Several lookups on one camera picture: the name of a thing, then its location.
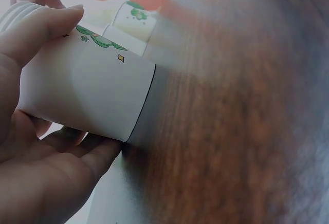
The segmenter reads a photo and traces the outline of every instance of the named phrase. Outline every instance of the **fingernail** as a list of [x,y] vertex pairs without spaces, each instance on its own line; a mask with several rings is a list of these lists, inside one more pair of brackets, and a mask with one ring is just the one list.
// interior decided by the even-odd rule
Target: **fingernail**
[[67,9],[75,9],[75,10],[81,10],[83,9],[83,4],[75,5],[72,7],[68,7]]

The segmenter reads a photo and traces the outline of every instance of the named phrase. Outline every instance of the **green cartoon print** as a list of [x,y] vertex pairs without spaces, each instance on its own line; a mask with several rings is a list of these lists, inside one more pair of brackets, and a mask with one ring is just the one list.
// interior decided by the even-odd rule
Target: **green cartoon print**
[[131,11],[131,14],[132,16],[134,16],[137,20],[147,20],[148,19],[148,16],[142,12],[142,11],[139,11],[135,8],[132,9]]
[[89,40],[89,37],[100,47],[102,48],[108,48],[108,47],[114,47],[116,49],[119,50],[123,50],[123,51],[128,51],[126,48],[120,46],[119,44],[116,44],[115,42],[112,42],[96,33],[93,33],[92,31],[83,28],[80,25],[77,25],[77,31],[80,32],[81,34],[84,34],[86,36],[82,36],[81,40],[87,42]]
[[89,38],[86,36],[81,36],[81,40],[87,42],[89,40]]

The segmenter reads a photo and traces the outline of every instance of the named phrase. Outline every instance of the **paper cup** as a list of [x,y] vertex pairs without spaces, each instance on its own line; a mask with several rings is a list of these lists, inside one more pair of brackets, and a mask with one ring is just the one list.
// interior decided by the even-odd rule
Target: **paper cup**
[[0,17],[0,32],[2,31],[2,27],[3,24],[5,23],[5,21],[7,21],[10,18],[10,14],[13,13],[14,10],[16,10],[17,8],[19,8],[20,6],[24,5],[24,4],[28,4],[30,2],[19,2],[16,3],[14,5],[12,5],[1,17]]
[[4,19],[4,21],[1,23],[1,31],[0,32],[4,32],[5,30],[7,30],[9,28],[9,25],[12,24],[13,20],[20,15],[20,13],[24,12],[25,9],[28,9],[29,7],[31,7],[32,4],[31,3],[21,3],[20,6],[18,6],[15,10],[13,10],[10,14],[8,14],[6,16],[6,18]]
[[77,26],[69,35],[46,44],[24,67],[17,108],[48,121],[126,141],[154,71],[152,62]]
[[148,42],[156,19],[149,12],[138,9],[138,6],[128,4],[134,3],[128,2],[121,6],[115,16],[113,26],[143,42]]
[[139,56],[143,56],[147,46],[146,42],[143,42],[111,25],[108,25],[105,28],[102,35],[107,39],[117,42]]

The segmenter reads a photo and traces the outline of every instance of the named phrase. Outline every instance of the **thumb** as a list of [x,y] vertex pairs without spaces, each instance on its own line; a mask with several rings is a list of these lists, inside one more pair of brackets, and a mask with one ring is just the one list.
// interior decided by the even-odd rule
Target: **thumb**
[[49,40],[69,33],[83,15],[82,6],[40,8],[0,34],[0,143],[8,133],[19,100],[20,74]]
[[48,40],[69,33],[82,15],[80,5],[67,9],[39,8],[0,34],[0,54],[24,67]]

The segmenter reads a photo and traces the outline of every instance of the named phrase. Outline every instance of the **cup rim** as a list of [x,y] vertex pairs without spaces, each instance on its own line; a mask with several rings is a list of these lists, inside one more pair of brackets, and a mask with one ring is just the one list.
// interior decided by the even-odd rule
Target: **cup rim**
[[18,7],[20,7],[21,5],[24,5],[24,4],[27,4],[27,3],[30,3],[30,2],[18,2],[18,3],[15,3],[13,5],[11,5],[8,10],[0,17],[0,25],[1,23],[3,22],[3,20],[5,20],[5,18],[11,13],[13,12],[14,10],[16,10]]
[[8,25],[8,28],[14,26],[17,22],[19,22],[21,19],[29,16],[31,13],[35,12],[36,10],[38,10],[39,8],[41,8],[41,5],[38,4],[33,4],[33,6],[29,6],[26,9],[24,9],[23,11],[21,11],[12,21],[11,23]]
[[0,32],[4,32],[5,30],[8,29],[9,25],[13,22],[13,20],[21,13],[23,12],[25,9],[27,9],[28,7],[30,7],[31,4],[30,3],[27,3],[27,4],[24,4],[18,8],[16,8],[15,10],[13,10],[12,13],[10,13],[7,17],[8,17],[8,20],[5,21],[4,25],[2,26]]

